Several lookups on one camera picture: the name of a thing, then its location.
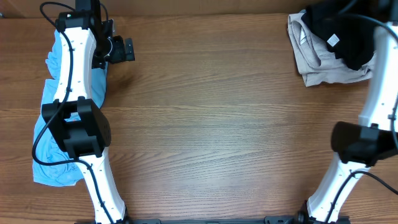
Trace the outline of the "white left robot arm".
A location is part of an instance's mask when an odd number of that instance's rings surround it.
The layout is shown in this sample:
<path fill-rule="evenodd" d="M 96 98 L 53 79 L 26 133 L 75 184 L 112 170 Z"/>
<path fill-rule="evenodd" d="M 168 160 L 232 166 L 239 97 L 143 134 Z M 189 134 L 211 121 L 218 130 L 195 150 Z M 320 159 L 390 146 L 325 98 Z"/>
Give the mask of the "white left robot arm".
<path fill-rule="evenodd" d="M 68 159 L 83 174 L 95 210 L 95 223 L 131 223 L 114 181 L 109 162 L 111 128 L 91 94 L 94 68 L 135 59 L 131 39 L 114 34 L 114 21 L 102 18 L 99 0 L 76 1 L 52 25 L 60 34 L 60 81 L 53 102 L 41 112 L 49 130 Z"/>

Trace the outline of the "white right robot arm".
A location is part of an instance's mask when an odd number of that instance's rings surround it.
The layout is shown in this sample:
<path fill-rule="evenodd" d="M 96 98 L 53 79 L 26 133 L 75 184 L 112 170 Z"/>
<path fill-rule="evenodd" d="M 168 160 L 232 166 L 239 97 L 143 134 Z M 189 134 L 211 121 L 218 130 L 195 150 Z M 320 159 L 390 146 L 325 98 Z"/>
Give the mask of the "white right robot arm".
<path fill-rule="evenodd" d="M 316 192 L 306 201 L 295 223 L 349 223 L 338 216 L 348 195 L 377 161 L 397 155 L 397 1 L 382 1 L 381 22 L 362 14 L 350 14 L 350 1 L 326 19 L 362 20 L 374 27 L 375 73 L 357 124 L 339 121 L 331 135 L 331 164 Z"/>

